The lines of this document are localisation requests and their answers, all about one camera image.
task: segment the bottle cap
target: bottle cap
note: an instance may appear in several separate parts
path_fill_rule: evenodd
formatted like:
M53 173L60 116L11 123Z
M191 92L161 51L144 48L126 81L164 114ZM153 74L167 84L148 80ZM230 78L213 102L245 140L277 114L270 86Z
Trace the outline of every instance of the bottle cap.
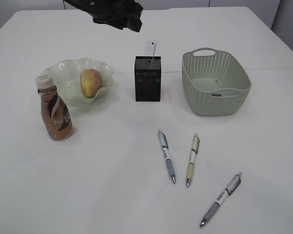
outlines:
M49 75L40 75L36 78L38 89L48 89L54 85L53 79Z

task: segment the gray pen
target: gray pen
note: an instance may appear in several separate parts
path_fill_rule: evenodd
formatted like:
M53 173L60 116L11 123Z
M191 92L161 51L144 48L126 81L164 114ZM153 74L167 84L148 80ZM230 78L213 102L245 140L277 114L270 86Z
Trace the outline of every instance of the gray pen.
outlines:
M210 207L209 211L207 211L207 213L202 218L200 228L202 228L210 221L210 219L214 216L219 207L224 203L226 198L230 196L234 192L234 190L241 184L241 175L241 172L239 174L236 174L232 181L228 184L228 186L219 195L214 204Z
M166 167L167 167L169 176L170 176L172 182L176 183L176 175L175 175L174 167L172 166L171 159L169 157L169 150L168 150L166 136L162 132L162 130L158 130L158 139L160 140L160 143L162 146L162 151L163 151L163 155L165 157Z

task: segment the gray-green basket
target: gray-green basket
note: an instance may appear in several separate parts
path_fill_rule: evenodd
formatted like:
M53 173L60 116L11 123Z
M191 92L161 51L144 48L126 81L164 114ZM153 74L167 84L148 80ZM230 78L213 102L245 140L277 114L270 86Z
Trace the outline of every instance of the gray-green basket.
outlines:
M214 55L195 56L197 51L213 51ZM202 116L234 114L251 89L251 82L229 53L201 48L183 55L182 81L191 109Z

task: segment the glass bowl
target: glass bowl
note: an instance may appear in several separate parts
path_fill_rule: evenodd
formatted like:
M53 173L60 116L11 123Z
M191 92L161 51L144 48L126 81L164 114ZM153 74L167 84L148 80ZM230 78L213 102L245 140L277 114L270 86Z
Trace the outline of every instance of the glass bowl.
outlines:
M79 76L85 69L96 69L100 72L103 80L103 87L93 98L86 98L82 93ZM64 60L45 69L42 74L48 74L53 78L60 97L68 106L91 104L94 100L102 97L114 82L112 76L114 70L106 63L92 58Z

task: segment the pen tip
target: pen tip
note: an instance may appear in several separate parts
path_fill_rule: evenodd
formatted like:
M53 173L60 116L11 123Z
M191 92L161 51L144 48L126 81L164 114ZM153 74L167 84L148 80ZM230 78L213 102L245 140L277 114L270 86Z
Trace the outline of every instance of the pen tip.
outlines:
M200 228L202 228L205 224L207 224L208 220L206 218L203 218L200 223Z

